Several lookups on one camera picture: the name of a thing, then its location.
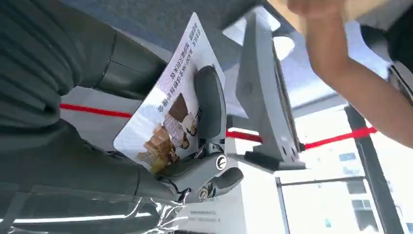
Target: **red strap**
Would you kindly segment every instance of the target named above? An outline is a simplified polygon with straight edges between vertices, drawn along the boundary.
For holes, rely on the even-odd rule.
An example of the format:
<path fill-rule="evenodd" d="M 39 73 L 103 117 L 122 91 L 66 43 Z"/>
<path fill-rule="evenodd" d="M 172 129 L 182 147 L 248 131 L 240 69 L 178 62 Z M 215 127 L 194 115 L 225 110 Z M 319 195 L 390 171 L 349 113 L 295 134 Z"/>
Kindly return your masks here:
<path fill-rule="evenodd" d="M 79 105 L 72 105 L 72 104 L 60 104 L 62 109 L 71 110 L 71 111 L 80 111 L 80 112 L 88 112 L 102 116 L 112 116 L 112 117 L 122 117 L 122 118 L 131 118 L 132 114 L 119 112 L 119 111 L 107 111 L 103 109 L 97 109 L 87 106 L 79 106 Z"/>
<path fill-rule="evenodd" d="M 103 115 L 103 116 L 112 116 L 112 117 L 122 117 L 122 118 L 131 118 L 132 114 L 130 113 L 125 113 L 125 112 L 119 112 L 119 111 L 108 111 L 108 110 L 103 110 L 103 109 L 97 109 L 93 107 L 87 107 L 87 106 L 79 106 L 79 105 L 72 105 L 72 104 L 61 104 L 60 107 L 62 109 L 66 110 L 71 110 L 71 111 L 80 111 L 80 112 L 87 112 L 87 113 L 93 113 L 97 115 Z M 322 145 L 326 145 L 329 143 L 337 142 L 337 141 L 342 141 L 350 138 L 358 139 L 362 137 L 367 137 L 370 134 L 376 133 L 377 130 L 375 128 L 362 128 L 358 129 L 356 131 L 353 131 L 352 133 L 347 133 L 347 134 L 342 134 L 339 136 L 335 136 L 329 139 L 324 139 L 320 140 L 317 142 L 305 144 L 305 149 L 313 149 Z M 259 142 L 262 143 L 263 140 L 261 137 L 252 135 L 252 134 L 247 134 L 247 133 L 240 133 L 240 132 L 226 132 L 227 137 L 231 138 L 237 138 L 237 139 L 244 139 L 244 140 L 250 140 L 254 142 Z"/>

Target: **hand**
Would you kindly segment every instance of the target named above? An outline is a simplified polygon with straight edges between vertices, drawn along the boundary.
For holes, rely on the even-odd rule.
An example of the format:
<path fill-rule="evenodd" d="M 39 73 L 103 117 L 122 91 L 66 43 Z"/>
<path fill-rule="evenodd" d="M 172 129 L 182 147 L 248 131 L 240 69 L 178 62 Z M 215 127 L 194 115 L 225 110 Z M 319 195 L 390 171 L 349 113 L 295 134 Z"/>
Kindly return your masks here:
<path fill-rule="evenodd" d="M 307 19 L 320 19 L 339 14 L 345 0 L 288 0 L 288 8 Z"/>

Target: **screw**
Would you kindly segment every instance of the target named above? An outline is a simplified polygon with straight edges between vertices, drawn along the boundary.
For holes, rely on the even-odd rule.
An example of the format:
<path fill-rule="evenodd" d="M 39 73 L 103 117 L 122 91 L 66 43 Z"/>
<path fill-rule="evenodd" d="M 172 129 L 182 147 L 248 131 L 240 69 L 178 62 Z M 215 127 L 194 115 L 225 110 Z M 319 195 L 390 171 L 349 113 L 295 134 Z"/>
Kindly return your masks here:
<path fill-rule="evenodd" d="M 199 201 L 204 202 L 208 198 L 208 189 L 206 187 L 202 187 L 199 191 Z"/>
<path fill-rule="evenodd" d="M 217 165 L 216 166 L 217 166 L 217 169 L 220 170 L 220 171 L 225 169 L 225 167 L 226 167 L 226 157 L 225 157 L 225 155 L 220 155 L 217 158 Z"/>

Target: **wooden board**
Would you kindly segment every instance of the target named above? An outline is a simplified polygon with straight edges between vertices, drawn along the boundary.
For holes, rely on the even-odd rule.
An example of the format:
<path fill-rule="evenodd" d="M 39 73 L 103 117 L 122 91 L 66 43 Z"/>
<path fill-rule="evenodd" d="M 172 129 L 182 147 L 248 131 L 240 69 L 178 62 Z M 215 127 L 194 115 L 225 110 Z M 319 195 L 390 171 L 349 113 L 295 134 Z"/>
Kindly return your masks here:
<path fill-rule="evenodd" d="M 344 13 L 345 18 L 346 20 L 355 20 L 387 1 L 388 0 L 347 0 Z M 297 31 L 304 32 L 305 20 L 288 9 L 288 0 L 268 0 L 268 2 L 284 16 Z"/>

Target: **paper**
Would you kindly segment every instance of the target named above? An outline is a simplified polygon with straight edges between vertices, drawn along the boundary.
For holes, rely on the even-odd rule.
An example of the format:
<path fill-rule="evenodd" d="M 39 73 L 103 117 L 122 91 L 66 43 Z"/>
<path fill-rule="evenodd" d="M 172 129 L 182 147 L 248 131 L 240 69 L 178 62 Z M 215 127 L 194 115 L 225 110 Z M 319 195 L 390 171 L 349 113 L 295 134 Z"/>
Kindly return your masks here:
<path fill-rule="evenodd" d="M 114 147 L 152 173 L 196 153 L 202 110 L 194 75 L 208 65 L 215 67 L 224 86 L 224 73 L 193 13 L 165 71 L 115 138 Z"/>

